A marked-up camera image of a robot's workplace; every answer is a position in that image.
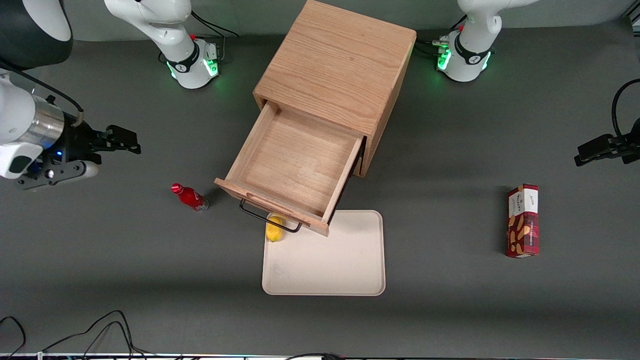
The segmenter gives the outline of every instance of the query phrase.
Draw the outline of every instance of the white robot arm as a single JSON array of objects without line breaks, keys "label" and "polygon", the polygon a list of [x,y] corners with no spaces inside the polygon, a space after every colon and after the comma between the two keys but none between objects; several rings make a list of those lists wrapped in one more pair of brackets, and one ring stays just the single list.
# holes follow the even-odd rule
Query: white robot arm
[{"label": "white robot arm", "polygon": [[191,15],[190,0],[104,0],[107,9],[135,26],[158,46],[173,78],[196,89],[218,75],[215,44],[193,39],[182,23]]},{"label": "white robot arm", "polygon": [[455,81],[472,81],[486,68],[491,46],[502,30],[498,13],[509,8],[533,4],[539,0],[458,0],[467,14],[463,30],[454,29],[434,42],[442,48],[438,70]]},{"label": "white robot arm", "polygon": [[[0,176],[23,190],[97,173],[99,151],[140,153],[136,133],[118,126],[104,132],[83,121],[82,108],[23,70],[65,61],[73,38],[59,0],[0,1]],[[15,86],[10,71],[71,101],[78,115]]]}]

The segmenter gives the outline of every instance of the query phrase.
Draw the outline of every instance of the drawer handle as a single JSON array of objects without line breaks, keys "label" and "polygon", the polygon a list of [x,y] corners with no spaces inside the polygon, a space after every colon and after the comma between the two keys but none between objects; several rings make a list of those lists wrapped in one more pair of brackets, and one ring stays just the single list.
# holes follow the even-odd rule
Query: drawer handle
[{"label": "drawer handle", "polygon": [[260,220],[264,220],[264,221],[268,222],[269,224],[271,224],[273,226],[277,226],[277,227],[281,228],[284,231],[289,231],[290,233],[297,233],[298,231],[300,231],[300,227],[302,227],[302,223],[301,222],[298,222],[298,227],[295,228],[295,229],[289,229],[288,227],[280,225],[277,222],[273,222],[273,221],[267,219],[266,217],[262,217],[262,216],[260,216],[260,215],[258,215],[256,213],[251,212],[250,210],[245,209],[244,206],[243,206],[245,202],[246,202],[246,199],[240,200],[240,210],[242,210],[246,214],[249,214],[249,215],[253,216],[254,218],[259,218]]}]

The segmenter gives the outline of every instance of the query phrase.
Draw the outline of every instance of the yellow object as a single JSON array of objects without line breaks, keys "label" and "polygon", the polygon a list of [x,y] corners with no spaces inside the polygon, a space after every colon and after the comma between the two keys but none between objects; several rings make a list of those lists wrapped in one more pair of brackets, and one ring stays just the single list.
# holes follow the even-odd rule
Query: yellow object
[{"label": "yellow object", "polygon": [[[280,224],[280,225],[284,225],[284,219],[281,217],[269,217],[270,221],[273,221],[276,224]],[[269,239],[269,241],[271,241],[272,243],[276,242],[276,241],[280,241],[282,239],[282,235],[284,234],[284,230],[282,230],[281,228],[269,224],[267,223],[267,239]]]}]

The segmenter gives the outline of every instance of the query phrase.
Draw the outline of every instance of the gray table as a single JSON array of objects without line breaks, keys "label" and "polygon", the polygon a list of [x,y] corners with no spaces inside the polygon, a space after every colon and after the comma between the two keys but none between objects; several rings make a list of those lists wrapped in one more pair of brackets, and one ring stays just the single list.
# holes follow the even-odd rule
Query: gray table
[{"label": "gray table", "polygon": [[[230,39],[221,77],[195,91],[151,42],[79,43],[45,71],[93,127],[136,131],[143,154],[106,154],[97,177],[47,191],[0,188],[0,315],[23,321],[26,350],[120,308],[157,352],[640,357],[640,164],[573,164],[578,145],[612,131],[611,98],[640,75],[627,23],[505,30],[471,84],[412,58],[369,175],[339,204],[384,216],[375,298],[263,293],[264,224],[213,186],[259,114],[251,92],[281,40]],[[626,130],[639,97],[620,102]],[[180,204],[174,181],[207,193],[210,210]],[[540,186],[541,254],[509,259],[505,192],[522,182]],[[19,342],[0,331],[0,350]],[[97,350],[124,348],[114,331]]]}]

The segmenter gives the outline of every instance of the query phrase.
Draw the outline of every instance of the red box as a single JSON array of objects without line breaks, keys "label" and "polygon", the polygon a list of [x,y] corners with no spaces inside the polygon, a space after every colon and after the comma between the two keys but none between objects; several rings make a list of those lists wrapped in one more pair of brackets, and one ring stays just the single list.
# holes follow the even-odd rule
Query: red box
[{"label": "red box", "polygon": [[538,255],[538,185],[523,184],[509,192],[508,221],[507,256]]}]

